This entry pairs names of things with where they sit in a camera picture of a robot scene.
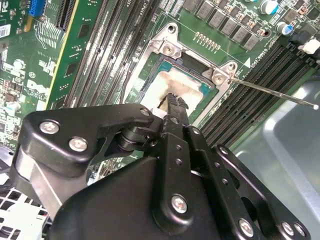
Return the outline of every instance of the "black ram slot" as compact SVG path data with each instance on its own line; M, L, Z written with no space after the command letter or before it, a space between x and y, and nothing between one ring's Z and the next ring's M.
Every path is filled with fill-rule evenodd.
M306 59L297 57L296 50L291 50L288 45L276 43L244 80L287 92L312 68ZM278 100L268 93L238 85L201 129L207 143L211 147L216 144L230 147L252 125L261 121Z
M64 32L68 28L70 17L75 7L75 2L76 0L62 0L61 2L55 26Z

